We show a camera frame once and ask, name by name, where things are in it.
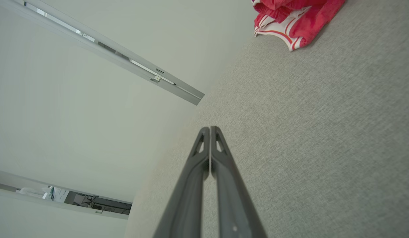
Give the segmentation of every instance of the metal frame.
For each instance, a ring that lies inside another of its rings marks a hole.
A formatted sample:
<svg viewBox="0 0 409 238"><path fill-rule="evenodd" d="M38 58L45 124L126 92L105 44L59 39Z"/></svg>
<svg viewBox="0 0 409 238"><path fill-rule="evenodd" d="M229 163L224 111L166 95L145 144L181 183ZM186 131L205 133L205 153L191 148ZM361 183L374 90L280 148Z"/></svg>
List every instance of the metal frame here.
<svg viewBox="0 0 409 238"><path fill-rule="evenodd" d="M224 136L215 126L200 130L154 238L201 237L203 181L209 171L218 185L220 237L266 238Z"/></svg>
<svg viewBox="0 0 409 238"><path fill-rule="evenodd" d="M128 70L129 72L138 75L139 77L142 77L143 79L153 84L156 84L162 89L165 89L179 96L180 98L183 98L186 101L191 102L192 104L197 105L200 102L200 100L204 97L204 93L198 91L194 87L179 80L177 77L171 75L162 68L150 63L149 61L133 53L127 48L119 45L118 43L112 41L106 36L103 36L102 34L76 21L75 19L69 17L68 15L65 15L64 13L58 11L52 6L49 6L40 0L28 0L26 2L37 7L38 9L43 10L44 12L47 12L48 14L54 16L55 18L67 23L68 25L82 31L83 33L86 33L87 35L93 37L97 41L102 42L103 44L111 47L119 54L123 54L124 56L129 57L129 59L132 59L138 62L139 64L145 66L146 68L153 71L155 74L161 75L163 79L167 79L168 81L155 80L155 74L152 74L149 71L135 65L134 63L130 62L129 60L126 60L125 58L121 57L116 53L112 53L111 51L106 50L105 48L99 46L98 44L94 44L94 42L91 42L90 40L84 38L83 36L73 33L71 30L61 26L60 24L50 20L49 18L37 14L36 12L26 8L22 4L17 3L15 0L0 0L0 6L12 12L15 12L16 14L22 16L23 18L33 21L34 23L40 25L41 27L44 27L47 30L56 33L57 35L62 36L65 39L77 43L79 46L93 52L94 54L105 58L106 60Z"/></svg>

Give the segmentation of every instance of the red fabric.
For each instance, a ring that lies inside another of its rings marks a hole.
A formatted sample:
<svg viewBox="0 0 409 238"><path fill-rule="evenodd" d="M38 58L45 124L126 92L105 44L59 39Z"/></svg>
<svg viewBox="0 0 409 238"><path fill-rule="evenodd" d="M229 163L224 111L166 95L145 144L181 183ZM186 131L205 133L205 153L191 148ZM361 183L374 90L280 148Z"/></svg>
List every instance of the red fabric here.
<svg viewBox="0 0 409 238"><path fill-rule="evenodd" d="M304 47L316 37L323 26L330 22L345 0L260 0L254 8L260 13L255 19L258 26L264 14L274 18L276 22L282 22L288 16L285 9L299 10L306 6L312 6L292 26L289 37L303 37L300 47Z"/></svg>

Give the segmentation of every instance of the gray textured surface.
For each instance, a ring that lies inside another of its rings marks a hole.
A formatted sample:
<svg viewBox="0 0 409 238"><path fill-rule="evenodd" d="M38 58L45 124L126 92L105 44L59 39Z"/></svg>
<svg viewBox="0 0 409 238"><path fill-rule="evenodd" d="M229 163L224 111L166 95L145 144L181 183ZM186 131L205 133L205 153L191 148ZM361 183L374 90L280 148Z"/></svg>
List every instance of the gray textured surface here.
<svg viewBox="0 0 409 238"><path fill-rule="evenodd" d="M136 196L151 237L203 126L223 131L269 237L409 237L409 1L349 0L310 46L253 39ZM204 237L218 237L215 181Z"/></svg>

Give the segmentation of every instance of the red and white garment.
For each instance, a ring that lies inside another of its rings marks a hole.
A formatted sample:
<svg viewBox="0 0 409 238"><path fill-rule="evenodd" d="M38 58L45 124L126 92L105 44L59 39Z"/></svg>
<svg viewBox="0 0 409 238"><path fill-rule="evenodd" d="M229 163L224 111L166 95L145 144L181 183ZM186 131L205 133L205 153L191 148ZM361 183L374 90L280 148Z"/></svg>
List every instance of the red and white garment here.
<svg viewBox="0 0 409 238"><path fill-rule="evenodd" d="M259 15L254 36L274 35L290 51L310 44L345 0L251 0Z"/></svg>

